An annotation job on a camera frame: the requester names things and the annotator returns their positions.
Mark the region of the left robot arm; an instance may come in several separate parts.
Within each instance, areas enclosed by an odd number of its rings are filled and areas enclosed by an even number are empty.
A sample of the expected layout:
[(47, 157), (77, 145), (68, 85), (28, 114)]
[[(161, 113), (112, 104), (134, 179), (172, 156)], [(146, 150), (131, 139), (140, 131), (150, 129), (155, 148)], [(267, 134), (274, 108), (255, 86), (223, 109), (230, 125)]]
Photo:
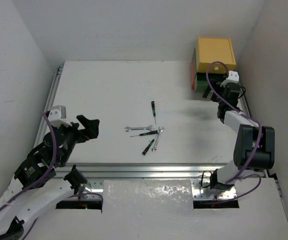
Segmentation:
[(50, 114), (42, 116), (49, 132), (16, 169), (0, 197), (0, 240), (23, 240), (38, 217), (59, 202), (92, 194), (91, 184), (73, 166), (56, 186), (36, 195), (56, 176), (56, 168), (66, 166), (76, 144), (98, 137), (100, 125), (99, 119), (89, 120), (83, 115), (76, 117), (77, 123), (52, 119)]

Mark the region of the green drawer box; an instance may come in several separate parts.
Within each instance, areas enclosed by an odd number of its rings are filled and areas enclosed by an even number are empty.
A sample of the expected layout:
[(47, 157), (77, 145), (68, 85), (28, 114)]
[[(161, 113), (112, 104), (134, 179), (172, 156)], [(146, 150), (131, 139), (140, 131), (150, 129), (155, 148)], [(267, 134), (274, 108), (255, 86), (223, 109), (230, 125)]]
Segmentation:
[[(194, 48), (191, 60), (194, 61), (195, 79), (194, 79), (194, 91), (196, 93), (203, 93), (209, 86), (206, 79), (206, 71), (209, 65), (218, 61), (216, 58), (211, 58), (210, 60), (204, 56), (204, 52), (200, 50), (198, 46)], [(226, 71), (223, 66), (218, 64), (211, 67), (209, 70), (209, 80), (210, 81), (222, 81), (224, 79), (224, 73)]]

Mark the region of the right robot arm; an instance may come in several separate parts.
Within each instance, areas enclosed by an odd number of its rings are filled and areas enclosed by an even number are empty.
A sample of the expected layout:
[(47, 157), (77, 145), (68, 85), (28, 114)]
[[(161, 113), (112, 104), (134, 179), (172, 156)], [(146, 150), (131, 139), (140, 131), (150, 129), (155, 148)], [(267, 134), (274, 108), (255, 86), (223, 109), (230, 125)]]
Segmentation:
[(214, 170), (209, 183), (200, 181), (203, 189), (214, 193), (230, 190), (235, 182), (256, 177), (261, 171), (270, 170), (275, 164), (275, 130), (263, 126), (238, 107), (239, 98), (246, 89), (237, 82), (221, 84), (206, 78), (204, 95), (212, 92), (211, 100), (218, 103), (217, 118), (236, 132), (232, 160), (224, 167)]

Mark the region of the black green screwdriver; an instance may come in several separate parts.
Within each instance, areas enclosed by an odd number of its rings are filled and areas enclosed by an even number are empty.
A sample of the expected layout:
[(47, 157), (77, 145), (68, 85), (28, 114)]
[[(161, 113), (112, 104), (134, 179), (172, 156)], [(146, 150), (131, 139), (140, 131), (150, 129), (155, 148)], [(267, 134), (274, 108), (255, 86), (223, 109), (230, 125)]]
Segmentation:
[(157, 137), (153, 138), (153, 139), (149, 142), (149, 144), (146, 146), (146, 148), (143, 150), (143, 152), (141, 153), (143, 156), (145, 156), (145, 155), (148, 153), (149, 149), (155, 144), (156, 138), (157, 138)]
[(144, 137), (144, 136), (150, 136), (150, 135), (157, 135), (158, 133), (159, 133), (158, 130), (152, 130), (149, 132), (140, 133), (138, 135), (132, 135), (131, 137)]
[(156, 122), (156, 107), (155, 107), (155, 102), (151, 101), (151, 109), (152, 109), (152, 114), (153, 114), (153, 118), (154, 118), (154, 123), (157, 124)]

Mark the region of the red drawer box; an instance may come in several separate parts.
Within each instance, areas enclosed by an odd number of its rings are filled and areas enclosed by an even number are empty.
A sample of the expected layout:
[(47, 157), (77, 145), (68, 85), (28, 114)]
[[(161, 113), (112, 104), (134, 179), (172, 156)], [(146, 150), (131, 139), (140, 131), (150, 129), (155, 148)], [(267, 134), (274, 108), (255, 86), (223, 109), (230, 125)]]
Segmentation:
[(195, 64), (193, 60), (190, 62), (190, 86), (192, 90), (195, 89)]

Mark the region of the yellow drawer box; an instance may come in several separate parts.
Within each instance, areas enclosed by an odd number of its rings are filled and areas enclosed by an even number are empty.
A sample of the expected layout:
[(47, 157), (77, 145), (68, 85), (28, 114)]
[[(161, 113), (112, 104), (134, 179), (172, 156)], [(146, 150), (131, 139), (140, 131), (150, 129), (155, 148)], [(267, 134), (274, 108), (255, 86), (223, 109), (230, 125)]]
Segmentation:
[(213, 62), (224, 63), (229, 71), (233, 71), (237, 66), (230, 38), (198, 37), (195, 46), (195, 56), (198, 73), (206, 73), (207, 68)]

